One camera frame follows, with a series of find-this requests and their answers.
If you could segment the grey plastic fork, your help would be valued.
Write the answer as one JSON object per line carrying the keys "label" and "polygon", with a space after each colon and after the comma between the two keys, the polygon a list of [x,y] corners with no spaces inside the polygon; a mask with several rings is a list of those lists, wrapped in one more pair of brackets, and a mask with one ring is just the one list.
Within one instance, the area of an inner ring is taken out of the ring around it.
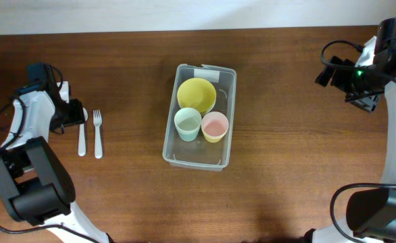
{"label": "grey plastic fork", "polygon": [[100,110],[93,111],[93,125],[95,127],[95,158],[100,159],[103,156],[103,147],[101,142],[101,124],[102,117]]}

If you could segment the grey plastic spoon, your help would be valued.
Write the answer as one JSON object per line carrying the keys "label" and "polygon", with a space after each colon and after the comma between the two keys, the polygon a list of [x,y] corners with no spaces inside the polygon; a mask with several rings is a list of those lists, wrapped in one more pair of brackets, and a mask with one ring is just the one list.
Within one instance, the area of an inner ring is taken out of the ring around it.
{"label": "grey plastic spoon", "polygon": [[88,119],[88,113],[85,108],[82,108],[84,114],[84,122],[79,126],[79,137],[78,137],[78,155],[83,157],[86,155],[86,132],[85,123]]}

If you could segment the white plastic cup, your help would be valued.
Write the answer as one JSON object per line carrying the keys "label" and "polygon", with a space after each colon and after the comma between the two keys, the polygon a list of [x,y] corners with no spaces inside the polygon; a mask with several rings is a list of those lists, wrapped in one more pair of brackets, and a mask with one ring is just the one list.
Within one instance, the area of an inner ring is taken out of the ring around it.
{"label": "white plastic cup", "polygon": [[174,116],[174,125],[181,134],[192,134],[201,126],[201,114],[194,108],[182,108]]}

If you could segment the green plastic cup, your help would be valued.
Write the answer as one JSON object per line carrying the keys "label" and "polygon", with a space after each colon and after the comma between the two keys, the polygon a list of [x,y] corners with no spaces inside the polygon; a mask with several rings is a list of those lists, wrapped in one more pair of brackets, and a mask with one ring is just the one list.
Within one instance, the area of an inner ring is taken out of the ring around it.
{"label": "green plastic cup", "polygon": [[194,139],[196,139],[197,135],[198,135],[199,131],[195,131],[193,133],[189,133],[189,134],[185,134],[183,132],[178,132],[178,135],[180,136],[180,138],[185,141],[185,142],[191,142]]}

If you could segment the yellow plastic bowl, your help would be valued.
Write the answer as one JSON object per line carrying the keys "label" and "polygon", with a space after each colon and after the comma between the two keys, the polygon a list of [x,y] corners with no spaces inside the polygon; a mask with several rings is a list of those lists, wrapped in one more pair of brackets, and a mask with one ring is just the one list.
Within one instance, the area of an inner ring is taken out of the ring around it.
{"label": "yellow plastic bowl", "polygon": [[203,78],[189,78],[177,91],[177,101],[181,108],[194,108],[202,115],[214,107],[216,98],[216,88]]}

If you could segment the yellow plastic cup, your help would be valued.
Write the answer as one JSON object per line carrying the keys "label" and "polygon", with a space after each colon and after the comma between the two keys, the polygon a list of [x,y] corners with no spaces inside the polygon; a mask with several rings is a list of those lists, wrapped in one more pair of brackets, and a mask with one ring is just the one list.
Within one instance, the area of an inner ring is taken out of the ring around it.
{"label": "yellow plastic cup", "polygon": [[226,134],[226,133],[223,133],[223,134],[221,134],[221,135],[219,135],[219,136],[211,136],[211,135],[209,135],[208,133],[206,133],[205,131],[203,131],[204,138],[205,138],[208,142],[210,142],[210,143],[217,143],[217,142],[219,142],[221,139],[223,139],[223,137],[225,136],[225,134]]}

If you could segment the pink plastic cup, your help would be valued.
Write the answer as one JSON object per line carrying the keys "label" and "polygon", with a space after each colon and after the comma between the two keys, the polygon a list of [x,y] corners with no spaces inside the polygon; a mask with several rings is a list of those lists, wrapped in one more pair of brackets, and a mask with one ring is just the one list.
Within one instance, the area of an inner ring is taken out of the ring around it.
{"label": "pink plastic cup", "polygon": [[209,112],[202,119],[201,129],[212,138],[224,136],[229,129],[228,118],[218,111]]}

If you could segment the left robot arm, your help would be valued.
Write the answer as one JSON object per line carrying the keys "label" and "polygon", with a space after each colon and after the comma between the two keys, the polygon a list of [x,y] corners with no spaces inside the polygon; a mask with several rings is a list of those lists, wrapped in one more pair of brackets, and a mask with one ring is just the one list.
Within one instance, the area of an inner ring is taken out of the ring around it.
{"label": "left robot arm", "polygon": [[48,230],[62,242],[111,242],[109,234],[94,226],[76,202],[76,191],[66,168],[49,146],[49,134],[83,125],[85,110],[70,98],[70,85],[47,63],[26,68],[28,84],[17,89],[9,104],[14,116],[0,146],[0,198],[17,221],[29,229],[7,229],[6,234]]}

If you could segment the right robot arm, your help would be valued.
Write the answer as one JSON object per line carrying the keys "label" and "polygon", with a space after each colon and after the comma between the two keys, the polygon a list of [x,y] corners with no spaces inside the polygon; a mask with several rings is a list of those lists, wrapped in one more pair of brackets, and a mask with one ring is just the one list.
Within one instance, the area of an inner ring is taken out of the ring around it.
{"label": "right robot arm", "polygon": [[381,97],[387,102],[388,134],[384,171],[378,183],[339,188],[330,200],[332,225],[311,229],[302,242],[396,242],[396,17],[383,20],[356,62],[322,58],[315,82],[335,86],[346,102],[372,113]]}

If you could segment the clear plastic storage bin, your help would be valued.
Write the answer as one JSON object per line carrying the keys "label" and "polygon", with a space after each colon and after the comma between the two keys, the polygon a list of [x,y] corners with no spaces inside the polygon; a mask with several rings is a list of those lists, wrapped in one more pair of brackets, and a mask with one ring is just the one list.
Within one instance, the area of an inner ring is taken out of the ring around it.
{"label": "clear plastic storage bin", "polygon": [[[202,132],[199,132],[193,141],[185,142],[178,135],[174,125],[175,113],[180,110],[177,101],[178,88],[184,81],[194,78],[194,69],[220,72],[219,82],[211,82],[216,88],[217,94],[216,104],[211,111],[223,113],[228,118],[229,129],[223,139],[217,143],[208,142]],[[236,87],[237,73],[230,68],[205,64],[201,67],[180,64],[177,67],[162,153],[163,158],[170,165],[189,169],[222,171],[229,164]]]}

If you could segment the white label on bin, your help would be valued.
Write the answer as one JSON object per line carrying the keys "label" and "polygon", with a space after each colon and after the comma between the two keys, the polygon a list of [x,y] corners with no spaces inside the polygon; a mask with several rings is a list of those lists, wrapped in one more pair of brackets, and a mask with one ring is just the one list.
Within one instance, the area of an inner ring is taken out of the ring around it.
{"label": "white label on bin", "polygon": [[218,83],[220,79],[220,72],[216,70],[194,69],[195,78],[203,78],[209,82]]}

